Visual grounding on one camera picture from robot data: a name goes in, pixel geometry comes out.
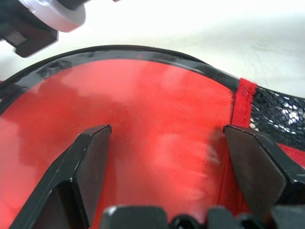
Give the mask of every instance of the red strap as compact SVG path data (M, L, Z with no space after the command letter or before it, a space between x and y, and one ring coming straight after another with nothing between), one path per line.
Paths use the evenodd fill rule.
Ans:
M257 85L241 79L235 95L232 124L248 127L251 117L251 103ZM233 214L250 212L236 182L229 152L226 152L224 175L219 196L219 204L231 210Z

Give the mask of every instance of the black plastic piece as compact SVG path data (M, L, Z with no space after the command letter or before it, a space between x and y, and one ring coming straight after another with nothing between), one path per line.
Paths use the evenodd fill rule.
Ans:
M304 229L305 205L275 206L271 210L273 229Z
M168 229L167 216L159 207L115 206L104 211L100 229Z
M58 31L34 16L18 0L0 1L0 41L16 48L15 53L28 57L57 41Z
M198 221L190 215L179 215L170 223L170 229L201 229Z
M216 207L208 211L207 229L239 229L239 227L231 212L223 207Z
M252 211L265 219L274 204L305 203L305 169L267 134L224 127L238 185Z
M251 214L236 218L223 207L213 207L206 222L179 215L167 225L166 213L159 207L113 206L105 210L100 229L304 229L305 205L275 206L270 220L263 223Z
M10 229L86 229L102 190L111 127L78 135L49 167Z

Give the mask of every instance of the black mesh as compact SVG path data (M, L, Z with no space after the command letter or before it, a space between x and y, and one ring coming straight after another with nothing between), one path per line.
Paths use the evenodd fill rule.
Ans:
M257 87L250 127L278 143L305 150L305 99Z

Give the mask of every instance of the red fabric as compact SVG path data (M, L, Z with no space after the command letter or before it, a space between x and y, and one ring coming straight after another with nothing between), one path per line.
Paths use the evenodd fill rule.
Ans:
M292 148L283 144L278 144L282 150L296 163L305 168L305 152L299 149Z
M251 116L251 103L257 85L245 79L240 80L235 96L235 104L231 123L233 125L248 127ZM239 189L234 176L229 152L226 152L225 167L222 188L219 196L219 204L231 210L233 214L249 212L249 208Z

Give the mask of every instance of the white surface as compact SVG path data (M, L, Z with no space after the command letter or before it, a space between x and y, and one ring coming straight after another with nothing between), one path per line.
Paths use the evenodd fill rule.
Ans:
M305 97L304 0L92 0L79 29L23 59L0 42L0 79L50 56L109 44L184 52L261 86Z

